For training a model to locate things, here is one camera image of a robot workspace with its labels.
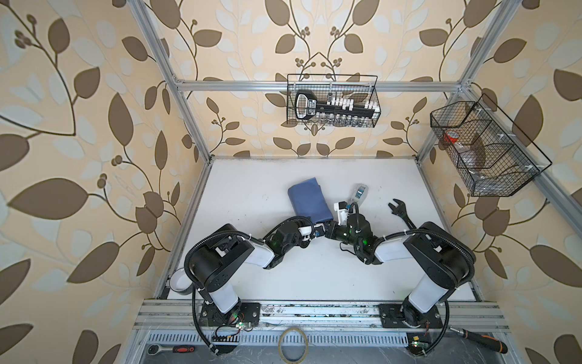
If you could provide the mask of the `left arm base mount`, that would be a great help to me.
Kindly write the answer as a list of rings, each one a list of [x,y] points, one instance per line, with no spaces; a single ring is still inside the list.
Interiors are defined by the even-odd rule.
[[[215,303],[204,303],[199,314],[199,324],[207,327],[235,326],[250,330],[259,324],[260,303],[238,303],[230,311],[221,312]]]

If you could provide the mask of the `grey tape dispenser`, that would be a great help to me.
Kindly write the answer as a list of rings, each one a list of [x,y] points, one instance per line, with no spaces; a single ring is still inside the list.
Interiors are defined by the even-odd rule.
[[[358,184],[356,186],[356,189],[353,191],[352,196],[350,197],[350,201],[349,204],[357,204],[358,206],[361,206],[362,203],[365,201],[366,197],[368,195],[368,186],[365,184]]]

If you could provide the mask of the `light blue wrapping paper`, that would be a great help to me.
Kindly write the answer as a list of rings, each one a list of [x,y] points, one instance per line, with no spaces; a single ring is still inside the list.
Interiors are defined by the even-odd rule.
[[[297,216],[309,218],[314,224],[333,220],[333,214],[315,177],[293,185],[287,193]]]

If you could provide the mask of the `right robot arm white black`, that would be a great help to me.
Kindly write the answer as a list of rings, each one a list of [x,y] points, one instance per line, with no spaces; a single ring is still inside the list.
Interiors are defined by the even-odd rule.
[[[473,279],[476,257],[465,244],[433,222],[427,221],[418,227],[406,213],[400,218],[406,230],[376,237],[363,216],[354,213],[344,225],[330,222],[325,236],[351,246],[353,254],[365,265],[415,260],[424,276],[403,300],[402,311],[421,316]]]

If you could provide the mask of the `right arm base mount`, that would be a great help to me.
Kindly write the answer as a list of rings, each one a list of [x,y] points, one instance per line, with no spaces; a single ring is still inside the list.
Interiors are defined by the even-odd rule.
[[[405,303],[382,303],[378,307],[381,325],[384,329],[441,329],[443,321],[436,306],[421,313],[414,306]]]

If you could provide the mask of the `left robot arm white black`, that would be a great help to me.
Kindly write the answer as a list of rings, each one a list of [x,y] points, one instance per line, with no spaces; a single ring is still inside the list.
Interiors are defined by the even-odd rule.
[[[243,264],[275,268],[292,248],[305,249],[315,237],[314,224],[303,216],[282,221],[263,238],[254,238],[226,224],[186,253],[183,269],[194,291],[207,304],[223,315],[233,315],[239,309],[240,298],[230,279]]]

